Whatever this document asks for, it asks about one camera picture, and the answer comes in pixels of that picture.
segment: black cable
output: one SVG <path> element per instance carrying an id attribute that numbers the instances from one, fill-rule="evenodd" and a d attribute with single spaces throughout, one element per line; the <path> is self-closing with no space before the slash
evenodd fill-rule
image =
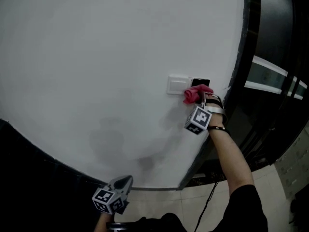
<path id="1" fill-rule="evenodd" d="M 212 198 L 212 195 L 213 195 L 214 189 L 216 188 L 216 186 L 217 186 L 217 185 L 218 185 L 218 182 L 215 182 L 215 183 L 214 183 L 214 186 L 213 186 L 213 188 L 212 188 L 212 190 L 211 190 L 211 193 L 209 194 L 209 197 L 208 197 L 208 199 L 207 199 L 207 201 L 206 201 L 206 204 L 205 204 L 204 210 L 202 211 L 201 215 L 200 215 L 200 216 L 199 216 L 199 218 L 198 218 L 197 226 L 196 226 L 196 228 L 195 228 L 194 232 L 196 232 L 196 231 L 197 231 L 197 228 L 198 228 L 199 223 L 200 223 L 200 221 L 201 221 L 201 219 L 202 219 L 202 216 L 203 216 L 203 214 L 204 214 L 204 211 L 206 210 L 207 205 L 208 205 L 208 202 L 209 202 L 209 200 Z"/>

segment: black sleeve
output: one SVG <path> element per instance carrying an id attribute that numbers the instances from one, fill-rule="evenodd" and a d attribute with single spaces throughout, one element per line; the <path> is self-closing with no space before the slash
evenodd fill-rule
<path id="1" fill-rule="evenodd" d="M 245 185 L 232 193 L 223 219 L 214 230 L 219 231 L 268 231 L 267 219 L 255 186 Z"/>

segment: forearm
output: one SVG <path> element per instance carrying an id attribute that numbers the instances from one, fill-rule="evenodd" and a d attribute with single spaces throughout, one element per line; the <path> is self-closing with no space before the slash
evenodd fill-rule
<path id="1" fill-rule="evenodd" d="M 209 133 L 216 146 L 230 194 L 241 186 L 253 185 L 251 170 L 233 139 L 221 130 L 210 130 Z"/>
<path id="2" fill-rule="evenodd" d="M 102 212 L 94 232 L 107 232 L 108 231 L 106 228 L 107 222 L 114 222 L 114 215 Z"/>

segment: switch plate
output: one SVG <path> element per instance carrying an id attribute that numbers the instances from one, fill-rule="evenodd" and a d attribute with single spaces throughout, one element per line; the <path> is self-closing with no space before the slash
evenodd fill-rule
<path id="1" fill-rule="evenodd" d="M 170 75 L 167 93 L 171 95 L 183 95 L 183 92 L 190 87 L 191 80 L 190 77 Z"/>

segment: person's left arm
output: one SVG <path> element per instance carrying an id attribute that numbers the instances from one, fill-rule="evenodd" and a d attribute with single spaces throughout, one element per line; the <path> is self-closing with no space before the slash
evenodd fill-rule
<path id="1" fill-rule="evenodd" d="M 102 212 L 94 232 L 107 232 L 108 230 L 106 228 L 106 223 L 114 222 L 114 216 L 115 215 L 110 215 L 105 212 Z"/>

